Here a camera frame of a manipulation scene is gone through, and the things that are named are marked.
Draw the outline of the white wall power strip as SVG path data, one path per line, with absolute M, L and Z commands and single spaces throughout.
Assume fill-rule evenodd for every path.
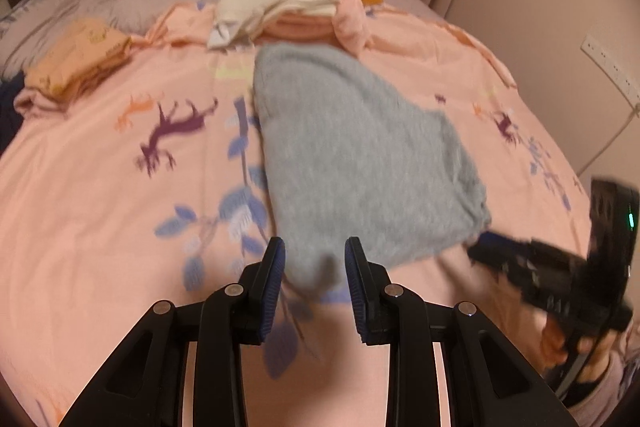
M 605 73 L 631 107 L 639 105 L 639 83 L 623 70 L 610 52 L 589 34 L 585 35 L 580 49 Z

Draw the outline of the orange folded small clothes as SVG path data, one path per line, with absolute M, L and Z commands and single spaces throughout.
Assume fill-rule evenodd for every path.
M 132 37 L 98 18 L 71 23 L 38 62 L 26 69 L 24 88 L 14 101 L 25 118 L 60 113 L 124 65 Z

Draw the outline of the pink floral duvet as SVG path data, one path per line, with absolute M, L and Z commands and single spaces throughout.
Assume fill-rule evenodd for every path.
M 1 158 L 1 372 L 38 426 L 62 421 L 155 301 L 234 281 L 272 231 L 253 52 L 209 52 L 210 6 L 162 15 L 130 61 Z M 368 15 L 367 68 L 456 127 L 499 233 L 587 249 L 589 199 L 510 72 L 456 26 Z

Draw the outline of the grey New York sweatshirt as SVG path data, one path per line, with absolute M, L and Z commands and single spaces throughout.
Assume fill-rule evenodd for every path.
M 484 184 L 446 115 L 410 103 L 356 58 L 264 46 L 254 105 L 286 275 L 300 291 L 343 282 L 349 237 L 393 268 L 488 228 Z

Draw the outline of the pink fleece folded garment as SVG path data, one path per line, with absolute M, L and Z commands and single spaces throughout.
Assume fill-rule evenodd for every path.
M 255 42 L 324 43 L 358 57 L 372 44 L 361 0 L 340 0 L 332 16 L 286 12 L 269 22 Z

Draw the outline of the plaid blue grey pillow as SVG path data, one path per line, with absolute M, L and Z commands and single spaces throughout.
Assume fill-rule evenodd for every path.
M 9 12 L 2 15 L 0 23 L 0 34 L 4 36 L 9 29 L 23 18 L 27 13 L 32 12 L 44 0 L 22 0 L 10 9 Z

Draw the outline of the dark navy crumpled garment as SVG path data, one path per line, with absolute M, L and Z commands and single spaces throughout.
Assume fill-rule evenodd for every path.
M 0 155 L 17 135 L 22 127 L 23 116 L 14 107 L 17 95 L 24 89 L 24 72 L 19 72 L 8 81 L 2 81 L 0 87 Z

